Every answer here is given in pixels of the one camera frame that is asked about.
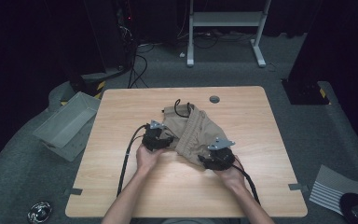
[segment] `wooden tabletop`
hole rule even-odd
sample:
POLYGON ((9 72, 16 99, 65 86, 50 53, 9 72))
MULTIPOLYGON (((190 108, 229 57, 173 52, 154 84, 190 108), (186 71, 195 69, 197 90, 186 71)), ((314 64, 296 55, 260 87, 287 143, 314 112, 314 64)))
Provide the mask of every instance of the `wooden tabletop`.
MULTIPOLYGON (((151 119, 162 122, 165 106, 190 102, 204 110, 234 141, 245 171, 253 179, 260 202, 272 217, 307 214, 267 96, 261 87, 161 88, 107 90, 66 207, 68 217, 103 217, 117 195, 126 148, 132 135, 151 119), (211 96, 220 102, 210 102, 211 96)), ((124 185, 136 170, 134 142, 124 185)), ((234 197, 210 170, 189 163, 175 151, 163 153, 147 179, 134 217, 243 217, 234 197)))

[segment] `person's right arm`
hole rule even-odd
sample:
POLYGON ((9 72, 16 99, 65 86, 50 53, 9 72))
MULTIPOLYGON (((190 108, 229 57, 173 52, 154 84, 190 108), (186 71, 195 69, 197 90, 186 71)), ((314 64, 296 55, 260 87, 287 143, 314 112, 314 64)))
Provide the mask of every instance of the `person's right arm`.
MULTIPOLYGON (((234 165, 240 167, 238 161, 235 161, 234 165)), ((250 223, 274 223, 271 217, 246 188, 244 176, 240 171, 231 167, 225 171, 214 172, 222 179, 225 186, 235 195, 238 204, 240 205, 243 213, 249 218, 250 223)))

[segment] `forearm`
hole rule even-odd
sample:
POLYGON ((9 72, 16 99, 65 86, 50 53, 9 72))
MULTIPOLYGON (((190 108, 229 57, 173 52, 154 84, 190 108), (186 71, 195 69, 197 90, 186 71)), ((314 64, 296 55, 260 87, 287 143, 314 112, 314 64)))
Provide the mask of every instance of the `forearm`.
POLYGON ((270 224, 274 223, 266 211, 254 199, 245 185, 237 185, 229 187, 231 192, 236 196, 242 211, 249 218, 252 224, 270 224))
POLYGON ((130 223, 133 208, 144 186, 147 172, 137 171, 103 218, 103 224, 130 223))

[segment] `person's left arm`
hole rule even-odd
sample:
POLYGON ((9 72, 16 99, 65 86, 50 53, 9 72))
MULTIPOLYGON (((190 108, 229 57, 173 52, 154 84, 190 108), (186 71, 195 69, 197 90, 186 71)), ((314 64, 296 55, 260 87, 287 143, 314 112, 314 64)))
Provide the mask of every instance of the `person's left arm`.
POLYGON ((144 145, 136 151, 137 170, 127 186, 118 195, 103 217, 103 224, 130 223, 133 209, 149 173, 155 167, 164 149, 151 152, 144 145))

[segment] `drawstring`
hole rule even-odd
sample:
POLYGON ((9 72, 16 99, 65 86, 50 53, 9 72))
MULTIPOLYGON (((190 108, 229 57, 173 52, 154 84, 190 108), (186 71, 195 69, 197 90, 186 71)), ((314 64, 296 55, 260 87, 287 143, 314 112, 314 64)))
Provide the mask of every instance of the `drawstring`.
POLYGON ((188 116, 185 116, 185 115, 180 115, 178 113, 178 111, 176 110, 176 106, 180 104, 180 99, 178 99, 176 102, 175 102, 175 106, 173 107, 174 110, 175 110, 175 113, 179 116, 179 117, 182 117, 182 118, 189 118, 190 117, 190 103, 187 103, 187 111, 188 111, 188 116))

